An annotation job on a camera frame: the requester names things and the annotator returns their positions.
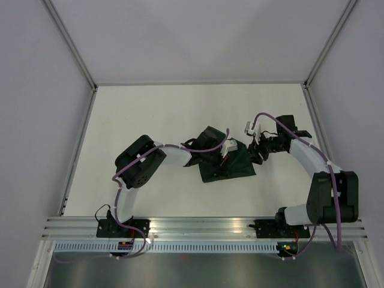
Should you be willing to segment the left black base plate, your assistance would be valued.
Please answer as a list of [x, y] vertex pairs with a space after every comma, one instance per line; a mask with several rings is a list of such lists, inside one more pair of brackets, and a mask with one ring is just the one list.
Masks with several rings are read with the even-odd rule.
[[133, 218], [124, 223], [126, 226], [136, 228], [128, 229], [117, 224], [114, 218], [102, 219], [98, 222], [96, 232], [97, 238], [143, 238], [143, 235], [138, 232], [140, 230], [147, 237], [150, 230], [149, 219]]

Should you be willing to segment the aluminium rail beam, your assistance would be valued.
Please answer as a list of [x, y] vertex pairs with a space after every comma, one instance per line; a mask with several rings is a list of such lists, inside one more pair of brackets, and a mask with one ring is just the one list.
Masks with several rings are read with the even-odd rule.
[[[253, 217], [150, 217], [149, 237], [159, 241], [252, 241]], [[44, 240], [95, 240], [98, 222], [93, 217], [49, 217], [41, 233]]]

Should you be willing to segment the right aluminium frame post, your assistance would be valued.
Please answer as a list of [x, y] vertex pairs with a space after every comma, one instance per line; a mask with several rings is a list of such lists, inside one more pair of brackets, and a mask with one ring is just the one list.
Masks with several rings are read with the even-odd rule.
[[316, 61], [313, 64], [308, 76], [303, 81], [303, 87], [305, 89], [308, 89], [308, 87], [313, 82], [322, 64], [326, 60], [328, 54], [330, 53], [331, 49], [333, 48], [335, 42], [337, 41], [338, 37], [340, 36], [341, 32], [343, 31], [345, 25], [347, 24], [350, 16], [354, 12], [358, 4], [359, 0], [348, 0], [336, 24], [334, 25], [329, 37], [327, 38], [324, 46], [322, 47], [318, 57], [316, 58]]

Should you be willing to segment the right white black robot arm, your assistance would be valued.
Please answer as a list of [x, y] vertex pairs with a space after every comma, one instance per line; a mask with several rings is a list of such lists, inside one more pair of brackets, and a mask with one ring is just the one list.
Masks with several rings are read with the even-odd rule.
[[264, 135], [256, 121], [248, 122], [245, 134], [253, 138], [248, 153], [253, 163], [261, 165], [270, 154], [287, 152], [311, 178], [304, 204], [282, 207], [275, 215], [274, 230], [287, 237], [296, 226], [353, 223], [359, 214], [359, 179], [355, 172], [335, 165], [313, 144], [311, 134], [300, 130], [293, 115], [274, 119], [276, 132]]

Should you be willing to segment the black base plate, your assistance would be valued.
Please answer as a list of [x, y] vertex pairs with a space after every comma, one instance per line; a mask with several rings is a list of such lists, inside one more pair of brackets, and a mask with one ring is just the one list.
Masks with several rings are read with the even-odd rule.
[[138, 232], [140, 230], [147, 237], [150, 230], [149, 219], [133, 218], [124, 223], [126, 226], [136, 228], [128, 229], [117, 224], [114, 218], [102, 219], [98, 222], [96, 232], [97, 238], [143, 238], [143, 235]]
[[288, 224], [278, 224], [275, 220], [254, 220], [253, 224], [248, 225], [252, 228], [258, 239], [308, 239], [310, 232], [303, 225], [290, 226]]

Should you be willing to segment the dark green cloth napkin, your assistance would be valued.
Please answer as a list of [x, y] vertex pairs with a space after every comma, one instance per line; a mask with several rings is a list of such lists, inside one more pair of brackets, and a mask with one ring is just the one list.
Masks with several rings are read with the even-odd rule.
[[[233, 139], [232, 137], [226, 137], [223, 139], [223, 143], [227, 139]], [[241, 178], [254, 176], [256, 173], [252, 162], [248, 157], [247, 147], [240, 141], [238, 143], [238, 150], [228, 153], [229, 157], [229, 172], [230, 176], [201, 176], [204, 183], [221, 181], [226, 179]]]

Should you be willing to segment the left aluminium frame post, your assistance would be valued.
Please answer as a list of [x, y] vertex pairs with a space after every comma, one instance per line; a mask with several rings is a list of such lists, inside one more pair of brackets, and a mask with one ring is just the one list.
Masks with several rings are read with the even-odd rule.
[[88, 83], [89, 87], [92, 91], [95, 91], [97, 89], [97, 84], [93, 80], [81, 54], [79, 53], [64, 21], [62, 20], [62, 17], [59, 15], [58, 10], [56, 9], [53, 1], [51, 0], [41, 0], [41, 3], [48, 13], [49, 17], [51, 18], [56, 30], [59, 32], [61, 38], [63, 39], [65, 46], [69, 50], [75, 64], [77, 65], [78, 69], [80, 70], [82, 76], [85, 78], [86, 82]]

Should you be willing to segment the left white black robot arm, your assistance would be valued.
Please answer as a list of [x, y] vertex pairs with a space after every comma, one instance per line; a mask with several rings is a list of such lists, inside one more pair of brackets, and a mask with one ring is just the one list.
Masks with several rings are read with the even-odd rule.
[[196, 156], [207, 156], [217, 152], [223, 158], [229, 153], [228, 145], [233, 139], [227, 129], [221, 140], [209, 147], [202, 144], [188, 147], [186, 144], [163, 144], [147, 135], [140, 136], [115, 160], [116, 172], [112, 181], [118, 191], [112, 206], [113, 220], [110, 231], [117, 237], [126, 237], [131, 230], [129, 220], [133, 217], [133, 206], [141, 187], [148, 183], [162, 165], [187, 166]]

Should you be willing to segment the aluminium frame post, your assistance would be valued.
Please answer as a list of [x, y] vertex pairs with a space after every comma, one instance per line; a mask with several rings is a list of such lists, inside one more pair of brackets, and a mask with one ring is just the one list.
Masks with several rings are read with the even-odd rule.
[[41, 0], [41, 3], [48, 13], [49, 17], [51, 18], [56, 30], [59, 32], [61, 38], [63, 39], [65, 46], [69, 50], [75, 64], [77, 65], [78, 69], [80, 70], [82, 76], [85, 78], [86, 82], [88, 83], [89, 87], [92, 91], [95, 91], [97, 89], [97, 84], [93, 80], [81, 54], [79, 53], [64, 21], [62, 20], [62, 17], [59, 15], [58, 10], [56, 9], [53, 1], [51, 0]]
[[327, 38], [324, 46], [322, 47], [318, 57], [316, 58], [316, 61], [313, 64], [308, 76], [303, 81], [303, 87], [305, 89], [308, 89], [308, 87], [313, 82], [322, 64], [326, 60], [328, 54], [330, 53], [331, 49], [333, 48], [335, 42], [337, 41], [338, 37], [340, 36], [341, 32], [343, 31], [345, 25], [347, 24], [350, 16], [354, 12], [358, 4], [359, 0], [348, 0], [336, 24], [334, 25], [329, 37]]

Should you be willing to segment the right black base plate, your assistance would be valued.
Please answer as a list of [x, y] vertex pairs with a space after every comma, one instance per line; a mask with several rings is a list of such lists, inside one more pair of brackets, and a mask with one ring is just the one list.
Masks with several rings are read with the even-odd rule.
[[303, 225], [290, 226], [288, 224], [278, 224], [275, 220], [254, 220], [253, 224], [248, 225], [252, 228], [258, 239], [308, 239], [310, 232]]

